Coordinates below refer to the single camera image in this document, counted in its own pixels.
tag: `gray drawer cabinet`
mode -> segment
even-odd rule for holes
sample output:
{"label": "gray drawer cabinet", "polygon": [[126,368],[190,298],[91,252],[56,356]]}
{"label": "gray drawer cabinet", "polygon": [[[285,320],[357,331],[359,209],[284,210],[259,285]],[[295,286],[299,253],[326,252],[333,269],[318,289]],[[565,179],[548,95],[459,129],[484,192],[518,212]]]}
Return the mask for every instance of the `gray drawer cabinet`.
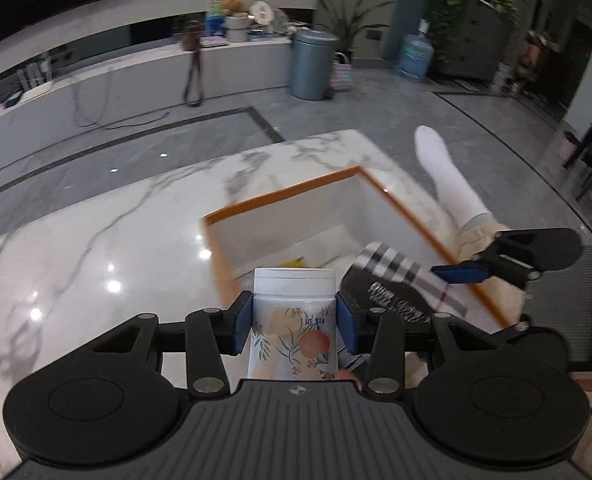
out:
{"label": "gray drawer cabinet", "polygon": [[445,75],[490,81],[509,40],[511,24],[495,9],[469,0],[458,30],[458,39],[447,50]]}

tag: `plaid fabric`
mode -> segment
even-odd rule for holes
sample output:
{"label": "plaid fabric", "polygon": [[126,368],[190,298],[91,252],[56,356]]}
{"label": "plaid fabric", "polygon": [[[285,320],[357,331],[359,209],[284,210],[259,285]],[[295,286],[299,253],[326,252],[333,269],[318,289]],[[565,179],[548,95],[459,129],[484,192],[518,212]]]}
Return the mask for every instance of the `plaid fabric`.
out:
{"label": "plaid fabric", "polygon": [[450,293],[449,283],[388,245],[370,243],[361,251],[353,265],[378,278],[413,286],[434,310],[445,310],[444,307],[447,306],[458,316],[466,314],[466,306]]}
{"label": "plaid fabric", "polygon": [[[413,286],[434,310],[447,310],[461,317],[464,317],[467,312],[466,306],[455,298],[453,285],[388,245],[380,242],[370,243],[361,251],[352,267],[365,270],[383,280]],[[337,349],[338,367],[354,371],[362,379],[369,355],[351,355],[346,350],[340,333],[338,333]]]}

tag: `open box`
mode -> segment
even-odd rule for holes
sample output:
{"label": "open box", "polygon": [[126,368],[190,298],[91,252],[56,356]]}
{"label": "open box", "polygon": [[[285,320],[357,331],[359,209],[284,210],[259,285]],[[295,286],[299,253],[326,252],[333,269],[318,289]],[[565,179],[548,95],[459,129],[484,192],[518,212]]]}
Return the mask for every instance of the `open box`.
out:
{"label": "open box", "polygon": [[[256,267],[299,258],[308,267],[336,269],[339,284],[373,241],[424,267],[455,263],[415,216],[360,166],[227,206],[203,220],[224,304],[241,290],[253,289]],[[458,287],[468,322],[487,332],[509,326],[479,286]]]}

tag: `cable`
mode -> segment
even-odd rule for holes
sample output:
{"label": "cable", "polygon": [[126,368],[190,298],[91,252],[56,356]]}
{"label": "cable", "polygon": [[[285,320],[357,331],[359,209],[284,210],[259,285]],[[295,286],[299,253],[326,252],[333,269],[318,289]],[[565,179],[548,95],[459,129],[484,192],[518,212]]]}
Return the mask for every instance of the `cable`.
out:
{"label": "cable", "polygon": [[[76,79],[73,75],[70,76],[72,78],[72,80],[74,81],[70,85],[72,97],[74,100],[74,112],[75,112],[74,124],[76,124],[76,126],[78,126],[79,128],[88,128],[89,126],[96,126],[97,124],[100,124],[100,121],[102,121],[103,118],[105,117],[105,114],[107,113],[107,108],[109,106],[109,94],[112,89],[113,72],[114,72],[114,69],[112,67],[110,67],[109,70],[107,71],[107,84],[105,85],[105,103],[103,104],[103,108],[100,112],[100,115],[98,116],[98,119],[95,121],[92,121],[89,118],[87,118],[86,115],[84,115],[84,113],[80,109],[80,83],[81,83],[81,81],[79,79]],[[86,120],[87,123],[89,123],[89,124],[78,124],[78,121],[75,118],[76,115],[79,118]]]}
{"label": "cable", "polygon": [[136,123],[136,124],[121,124],[120,126],[112,126],[110,128],[108,128],[107,126],[105,126],[105,130],[117,130],[118,128],[127,128],[129,126],[144,126],[145,124],[151,124],[151,123],[155,123],[156,121],[159,121],[161,119],[164,119],[165,117],[167,117],[169,115],[169,112],[165,112],[164,114],[162,114],[160,117],[156,118],[156,119],[152,119],[151,121],[147,121],[145,123]]}

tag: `white marble table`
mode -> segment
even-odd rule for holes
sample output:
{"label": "white marble table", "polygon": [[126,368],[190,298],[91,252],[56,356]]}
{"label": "white marble table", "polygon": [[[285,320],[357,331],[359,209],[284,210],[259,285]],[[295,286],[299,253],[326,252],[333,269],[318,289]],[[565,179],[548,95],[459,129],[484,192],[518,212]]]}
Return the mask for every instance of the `white marble table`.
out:
{"label": "white marble table", "polygon": [[[0,477],[19,462],[1,415],[15,382],[135,314],[156,312],[170,322],[220,303],[203,216],[356,164],[451,246],[448,215],[354,130],[171,171],[0,237]],[[185,386],[183,357],[165,357],[163,374],[177,386]],[[225,365],[229,371],[232,363]]]}

